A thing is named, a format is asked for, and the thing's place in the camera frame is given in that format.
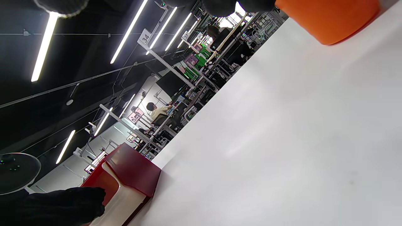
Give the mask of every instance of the metal frame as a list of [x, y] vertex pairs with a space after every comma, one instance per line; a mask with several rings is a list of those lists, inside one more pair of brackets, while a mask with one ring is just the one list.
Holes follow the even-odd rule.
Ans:
[[172, 66], [170, 66], [166, 61], [164, 61], [158, 54], [156, 54], [152, 49], [150, 49], [145, 43], [143, 43], [140, 40], [137, 40], [137, 43], [142, 46], [144, 49], [146, 49], [151, 55], [153, 55], [159, 62], [161, 62], [163, 65], [165, 65], [171, 72], [173, 72], [177, 77], [179, 77], [183, 82], [185, 82], [189, 87], [195, 88], [193, 84], [191, 84], [184, 76], [182, 76], [180, 73], [178, 73]]

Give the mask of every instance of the sign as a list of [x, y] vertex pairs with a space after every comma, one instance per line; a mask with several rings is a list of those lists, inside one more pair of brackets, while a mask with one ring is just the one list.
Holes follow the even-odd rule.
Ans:
[[148, 44], [150, 39], [151, 39], [151, 33], [147, 29], [144, 29], [138, 40], [144, 44]]
[[197, 38], [198, 38], [199, 40], [202, 40], [202, 38], [203, 38], [202, 33], [198, 33], [198, 34], [197, 34]]
[[189, 39], [189, 36], [190, 36], [189, 32], [186, 31], [186, 32], [184, 32], [182, 38], [187, 41], [187, 39]]

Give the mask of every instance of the white table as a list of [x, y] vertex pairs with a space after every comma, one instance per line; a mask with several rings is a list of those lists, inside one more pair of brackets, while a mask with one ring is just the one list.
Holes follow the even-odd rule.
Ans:
[[400, 226], [401, 99], [402, 2], [334, 46], [289, 19], [153, 160], [140, 225]]

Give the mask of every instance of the office chair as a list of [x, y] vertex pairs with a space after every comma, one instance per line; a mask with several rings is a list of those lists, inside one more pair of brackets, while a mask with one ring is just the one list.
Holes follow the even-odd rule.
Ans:
[[165, 114], [159, 114], [159, 115], [156, 117], [156, 119], [151, 122], [151, 124], [154, 125], [154, 126], [159, 127], [159, 126], [161, 126], [161, 125], [163, 124], [163, 122], [164, 122], [167, 118], [168, 118], [167, 115], [165, 115]]
[[[166, 120], [168, 116], [165, 114], [159, 114], [156, 119], [154, 121], [151, 122], [152, 125], [160, 127], [163, 122]], [[177, 131], [175, 130], [177, 123], [170, 118], [169, 121], [167, 121], [167, 123], [165, 124], [165, 126], [167, 128], [165, 128], [164, 130], [166, 130], [167, 132], [169, 132], [172, 136], [175, 136], [177, 134]]]

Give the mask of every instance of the fluorescent light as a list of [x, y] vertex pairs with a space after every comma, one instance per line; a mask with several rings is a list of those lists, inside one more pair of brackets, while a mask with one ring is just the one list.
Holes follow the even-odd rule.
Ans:
[[99, 133], [101, 127], [102, 127], [103, 124], [105, 123], [105, 121], [106, 121], [106, 119], [108, 118], [108, 116], [109, 116], [109, 113], [106, 114], [106, 116], [103, 118], [102, 122], [96, 127], [96, 131], [95, 131], [95, 133], [94, 133], [94, 136], [96, 136], [96, 135]]
[[[200, 18], [197, 19], [197, 21], [194, 22], [194, 24], [191, 26], [190, 30], [188, 31], [188, 33], [191, 33], [193, 31], [193, 29], [195, 28], [196, 24], [198, 23], [198, 21], [200, 20]], [[180, 48], [181, 44], [183, 44], [183, 40], [181, 40], [181, 42], [179, 43], [179, 45], [177, 46], [177, 48]]]
[[63, 147], [63, 149], [62, 149], [62, 152], [60, 153], [59, 157], [57, 158], [56, 164], [59, 164], [60, 160], [62, 159], [63, 154], [64, 154], [64, 152], [66, 151], [66, 149], [67, 149], [67, 147], [68, 147], [68, 144], [70, 143], [71, 139], [72, 139], [73, 136], [74, 136], [74, 133], [75, 133], [75, 130], [71, 131], [70, 136], [69, 136], [68, 139], [67, 139], [67, 142], [64, 144], [64, 147]]
[[173, 36], [172, 40], [170, 41], [169, 45], [166, 47], [165, 51], [167, 51], [169, 49], [169, 47], [173, 44], [173, 41], [176, 39], [176, 37], [177, 37], [178, 33], [181, 31], [181, 29], [183, 29], [184, 25], [187, 23], [187, 20], [189, 20], [190, 16], [191, 16], [191, 13], [189, 13], [187, 18], [183, 21], [183, 23], [177, 30], [176, 34]]
[[49, 20], [46, 25], [45, 34], [43, 35], [41, 48], [39, 49], [38, 58], [36, 59], [35, 68], [33, 69], [31, 82], [37, 81], [39, 75], [41, 74], [43, 62], [45, 61], [47, 49], [49, 48], [50, 40], [53, 35], [54, 27], [56, 26], [57, 18], [59, 14], [56, 12], [51, 12], [49, 14]]
[[182, 39], [180, 44], [177, 46], [177, 48], [180, 48], [181, 44], [183, 44], [184, 40]]
[[125, 106], [125, 108], [123, 109], [123, 111], [121, 112], [119, 118], [121, 118], [121, 116], [123, 116], [125, 110], [127, 110], [128, 106], [130, 105], [131, 101], [133, 100], [135, 94], [131, 97], [131, 99], [128, 101], [127, 105]]
[[160, 35], [162, 34], [163, 30], [165, 29], [166, 25], [168, 25], [170, 19], [172, 18], [174, 12], [176, 11], [177, 7], [175, 7], [172, 11], [172, 13], [169, 15], [168, 19], [166, 20], [165, 24], [162, 26], [162, 28], [160, 29], [158, 35], [156, 36], [155, 40], [152, 42], [150, 49], [152, 49], [152, 47], [154, 47], [156, 41], [159, 39]]
[[147, 3], [147, 1], [148, 0], [144, 0], [142, 2], [141, 6], [139, 7], [137, 14], [135, 15], [135, 17], [134, 17], [133, 21], [131, 22], [130, 26], [128, 27], [128, 30], [127, 30], [126, 34], [124, 35], [123, 40], [121, 41], [119, 47], [117, 48], [115, 55], [113, 56], [112, 60], [110, 61], [110, 64], [113, 64], [115, 62], [117, 56], [119, 55], [121, 49], [123, 48], [124, 43], [126, 42], [128, 36], [130, 35], [131, 30], [133, 29], [135, 23], [137, 22], [138, 17], [140, 16], [142, 10], [144, 9], [145, 4]]
[[191, 42], [191, 45], [193, 45], [196, 40], [197, 40], [197, 37], [195, 37], [195, 39]]
[[195, 28], [195, 26], [196, 26], [196, 24], [198, 23], [199, 20], [200, 20], [200, 18], [198, 18], [197, 21], [194, 22], [193, 26], [189, 30], [189, 33], [191, 33], [193, 31], [193, 29]]
[[179, 43], [179, 45], [177, 46], [177, 48], [180, 48], [180, 46], [181, 46], [181, 44], [184, 42], [184, 40], [183, 39], [181, 39], [181, 42]]

